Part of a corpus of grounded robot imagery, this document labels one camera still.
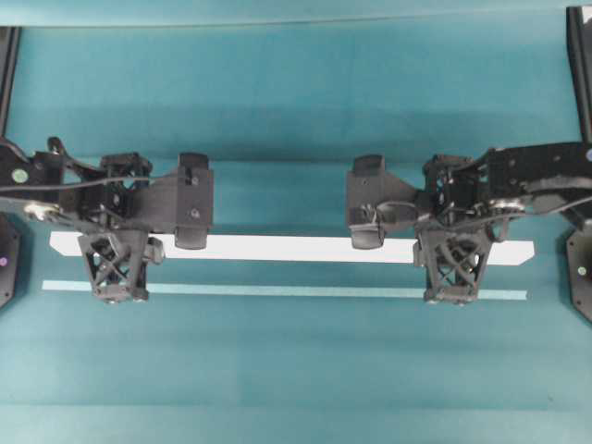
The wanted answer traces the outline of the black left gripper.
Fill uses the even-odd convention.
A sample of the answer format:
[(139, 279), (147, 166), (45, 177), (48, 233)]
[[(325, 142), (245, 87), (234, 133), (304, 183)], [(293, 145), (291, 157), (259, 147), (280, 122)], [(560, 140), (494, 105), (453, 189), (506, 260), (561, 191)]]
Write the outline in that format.
[(181, 153), (179, 166), (164, 176), (130, 172), (124, 195), (110, 217), (115, 229), (174, 234), (180, 249), (205, 249), (213, 226), (214, 174), (206, 154)]

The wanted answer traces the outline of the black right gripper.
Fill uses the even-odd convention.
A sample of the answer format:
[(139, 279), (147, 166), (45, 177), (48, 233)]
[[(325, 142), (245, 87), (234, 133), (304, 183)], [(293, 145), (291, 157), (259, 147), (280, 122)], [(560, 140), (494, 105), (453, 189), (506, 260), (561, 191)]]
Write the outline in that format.
[(386, 171), (381, 154), (356, 157), (346, 188), (346, 223), (354, 249), (381, 248), (384, 229), (410, 228), (433, 212), (427, 193)]

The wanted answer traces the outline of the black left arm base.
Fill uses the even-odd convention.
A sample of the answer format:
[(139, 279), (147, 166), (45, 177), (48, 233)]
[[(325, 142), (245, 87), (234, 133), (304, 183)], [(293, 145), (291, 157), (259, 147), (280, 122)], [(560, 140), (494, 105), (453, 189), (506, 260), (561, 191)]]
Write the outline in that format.
[(21, 235), (9, 219), (1, 215), (0, 241), (0, 307), (8, 304), (15, 294)]

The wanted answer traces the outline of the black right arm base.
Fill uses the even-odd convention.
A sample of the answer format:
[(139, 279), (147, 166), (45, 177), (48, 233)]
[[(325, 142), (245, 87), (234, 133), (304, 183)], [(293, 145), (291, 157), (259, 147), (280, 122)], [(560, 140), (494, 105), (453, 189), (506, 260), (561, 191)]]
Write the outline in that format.
[(566, 241), (566, 255), (572, 305), (591, 323), (591, 236), (575, 230)]

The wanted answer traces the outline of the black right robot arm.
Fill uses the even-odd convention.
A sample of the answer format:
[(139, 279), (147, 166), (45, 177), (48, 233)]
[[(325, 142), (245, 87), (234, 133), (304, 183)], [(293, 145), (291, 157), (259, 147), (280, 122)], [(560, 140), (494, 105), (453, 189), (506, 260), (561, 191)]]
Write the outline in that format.
[(527, 216), (560, 213), (581, 230), (591, 224), (591, 146), (559, 142), (491, 148), (478, 158), (436, 154), (422, 167), (423, 188), (388, 172), (380, 154), (354, 160), (346, 176), (346, 224), (358, 250), (382, 247), (411, 228), (463, 236)]

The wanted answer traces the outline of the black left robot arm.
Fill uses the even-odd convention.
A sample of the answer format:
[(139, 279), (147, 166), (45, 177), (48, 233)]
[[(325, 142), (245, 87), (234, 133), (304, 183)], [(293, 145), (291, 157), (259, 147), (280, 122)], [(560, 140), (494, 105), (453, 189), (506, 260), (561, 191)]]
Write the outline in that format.
[(177, 247), (205, 248), (214, 225), (214, 173), (205, 154), (182, 153), (163, 176), (138, 153), (110, 154), (98, 166), (71, 157), (51, 137), (27, 156), (1, 141), (1, 209), (94, 234), (171, 234)]

